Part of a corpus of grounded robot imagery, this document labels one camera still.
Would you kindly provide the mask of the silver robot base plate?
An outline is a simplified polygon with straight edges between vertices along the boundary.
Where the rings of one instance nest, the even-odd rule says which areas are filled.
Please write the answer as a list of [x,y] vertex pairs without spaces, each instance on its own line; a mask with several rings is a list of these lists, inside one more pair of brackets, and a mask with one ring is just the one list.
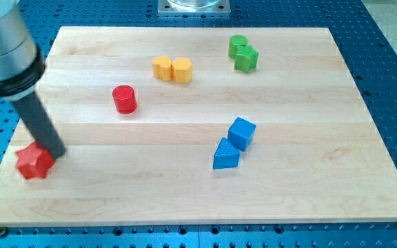
[[158,0],[160,15],[229,14],[230,0]]

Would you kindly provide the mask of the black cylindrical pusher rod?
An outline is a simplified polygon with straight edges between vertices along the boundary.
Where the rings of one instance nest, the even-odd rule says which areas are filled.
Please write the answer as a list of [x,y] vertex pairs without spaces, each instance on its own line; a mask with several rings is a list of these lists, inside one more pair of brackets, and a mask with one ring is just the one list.
[[65,154],[65,145],[36,92],[13,101],[12,105],[40,148],[47,149],[54,160]]

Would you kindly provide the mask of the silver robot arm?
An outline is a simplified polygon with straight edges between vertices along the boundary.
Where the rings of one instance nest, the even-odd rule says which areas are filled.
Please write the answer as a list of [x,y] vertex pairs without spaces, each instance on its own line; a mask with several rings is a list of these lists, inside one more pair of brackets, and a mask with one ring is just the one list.
[[57,159],[65,145],[35,91],[44,72],[43,55],[17,2],[0,0],[0,98],[12,103],[38,146]]

